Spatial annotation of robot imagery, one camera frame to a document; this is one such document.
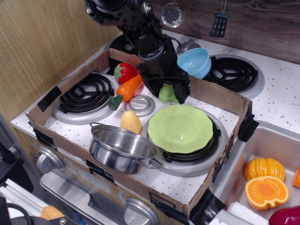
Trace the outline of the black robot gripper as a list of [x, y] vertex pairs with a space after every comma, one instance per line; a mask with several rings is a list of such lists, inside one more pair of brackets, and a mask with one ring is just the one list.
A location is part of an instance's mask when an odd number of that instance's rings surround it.
[[154, 39], [146, 37], [137, 45], [139, 57], [144, 61], [138, 69], [144, 85], [156, 97], [164, 83], [173, 84], [173, 91], [180, 104], [190, 95], [191, 82], [188, 75], [177, 65], [177, 52], [173, 37]]

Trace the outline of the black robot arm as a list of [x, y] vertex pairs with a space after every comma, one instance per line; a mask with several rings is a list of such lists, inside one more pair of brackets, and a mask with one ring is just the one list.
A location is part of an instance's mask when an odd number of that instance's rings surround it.
[[162, 33], [162, 26], [149, 3], [142, 0], [86, 0], [87, 14], [100, 25], [117, 26], [138, 50], [144, 61], [137, 65], [149, 91], [158, 96], [164, 84], [172, 85], [180, 104], [190, 94], [188, 74], [177, 65], [172, 38]]

